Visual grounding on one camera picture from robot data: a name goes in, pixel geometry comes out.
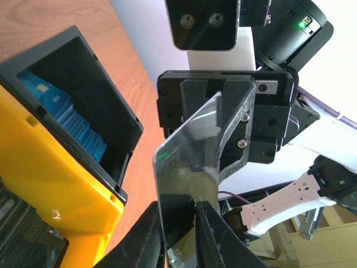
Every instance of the wooden surface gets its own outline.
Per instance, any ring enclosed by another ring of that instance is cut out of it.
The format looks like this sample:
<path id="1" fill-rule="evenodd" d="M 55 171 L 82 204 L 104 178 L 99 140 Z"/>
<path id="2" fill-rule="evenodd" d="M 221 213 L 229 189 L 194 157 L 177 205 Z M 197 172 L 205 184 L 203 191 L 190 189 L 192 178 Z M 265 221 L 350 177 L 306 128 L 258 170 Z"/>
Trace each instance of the wooden surface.
<path id="1" fill-rule="evenodd" d="M 107 248 L 110 250 L 156 199 L 152 155 L 164 140 L 158 124 L 156 90 L 109 0 L 1 0 L 0 3 L 0 61 L 77 25 L 144 125 L 144 134 L 123 183 L 129 201 Z"/>
<path id="2" fill-rule="evenodd" d="M 300 267 L 357 267 L 356 222 L 318 228 L 310 241 L 298 233 L 290 234 L 290 240 L 299 256 Z"/>

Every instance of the green led light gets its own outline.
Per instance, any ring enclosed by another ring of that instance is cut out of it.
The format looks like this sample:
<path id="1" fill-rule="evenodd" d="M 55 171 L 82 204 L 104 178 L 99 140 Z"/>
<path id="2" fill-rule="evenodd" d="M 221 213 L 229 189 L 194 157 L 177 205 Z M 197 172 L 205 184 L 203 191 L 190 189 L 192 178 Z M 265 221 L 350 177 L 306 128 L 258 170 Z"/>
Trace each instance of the green led light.
<path id="1" fill-rule="evenodd" d="M 169 152 L 163 152 L 161 155 L 160 155 L 160 158 L 161 159 L 165 159 L 166 157 L 168 157 L 170 155 Z"/>
<path id="2" fill-rule="evenodd" d="M 306 28 L 306 23 L 304 23 L 303 21 L 299 22 L 299 28 Z"/>

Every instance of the hole in bracket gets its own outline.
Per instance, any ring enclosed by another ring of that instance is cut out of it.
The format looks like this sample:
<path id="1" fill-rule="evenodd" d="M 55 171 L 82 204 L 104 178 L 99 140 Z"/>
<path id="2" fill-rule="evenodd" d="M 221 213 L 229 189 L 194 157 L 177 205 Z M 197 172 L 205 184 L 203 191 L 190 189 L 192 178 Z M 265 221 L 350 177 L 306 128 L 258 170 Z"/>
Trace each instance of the hole in bracket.
<path id="1" fill-rule="evenodd" d="M 273 157 L 275 152 L 273 150 L 271 150 L 271 149 L 267 149 L 267 150 L 264 150 L 263 153 L 264 153 L 265 156 Z"/>
<path id="2" fill-rule="evenodd" d="M 278 121 L 275 118 L 270 118 L 268 120 L 268 125 L 270 125 L 271 127 L 275 126 L 278 123 Z"/>
<path id="3" fill-rule="evenodd" d="M 290 17 L 293 17 L 293 16 L 295 16 L 295 12 L 293 12 L 292 10 L 289 10 L 288 15 L 289 15 Z"/>
<path id="4" fill-rule="evenodd" d="M 172 112 L 167 112 L 166 116 L 167 116 L 167 118 L 172 118 L 173 117 L 173 113 Z"/>

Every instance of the wooden table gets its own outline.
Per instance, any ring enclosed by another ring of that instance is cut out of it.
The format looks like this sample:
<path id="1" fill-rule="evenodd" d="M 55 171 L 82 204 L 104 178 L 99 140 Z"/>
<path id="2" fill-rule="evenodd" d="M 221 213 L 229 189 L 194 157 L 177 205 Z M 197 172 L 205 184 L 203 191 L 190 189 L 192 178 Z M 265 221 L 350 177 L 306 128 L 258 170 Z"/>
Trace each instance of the wooden table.
<path id="1" fill-rule="evenodd" d="M 107 248 L 110 250 L 156 199 L 152 155 L 164 140 L 158 123 L 156 90 L 109 0 L 1 0 L 0 3 L 0 61 L 77 25 L 144 125 L 144 134 L 123 183 L 129 201 Z"/>

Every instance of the bolt head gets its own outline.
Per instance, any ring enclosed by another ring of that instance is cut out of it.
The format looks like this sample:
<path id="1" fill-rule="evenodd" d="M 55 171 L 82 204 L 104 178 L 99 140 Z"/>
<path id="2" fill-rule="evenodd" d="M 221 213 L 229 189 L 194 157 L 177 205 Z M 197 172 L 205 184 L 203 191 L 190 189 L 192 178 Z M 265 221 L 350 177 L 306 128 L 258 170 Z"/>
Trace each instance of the bolt head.
<path id="1" fill-rule="evenodd" d="M 184 14 L 180 20 L 181 27 L 189 30 L 195 24 L 195 19 L 190 14 Z"/>
<path id="2" fill-rule="evenodd" d="M 261 85 L 258 87 L 258 90 L 259 90 L 260 92 L 265 92 L 265 91 L 267 91 L 267 89 L 268 89 L 268 87 L 267 87 L 267 85 L 265 85 L 265 84 L 261 84 Z"/>
<path id="3" fill-rule="evenodd" d="M 239 141 L 237 142 L 237 145 L 238 145 L 238 148 L 244 149 L 244 148 L 246 148 L 246 146 L 247 146 L 247 142 L 246 142 L 246 140 L 239 140 Z"/>
<path id="4" fill-rule="evenodd" d="M 249 119 L 250 119 L 249 114 L 245 113 L 240 121 L 241 122 L 247 122 L 247 121 L 249 121 Z"/>

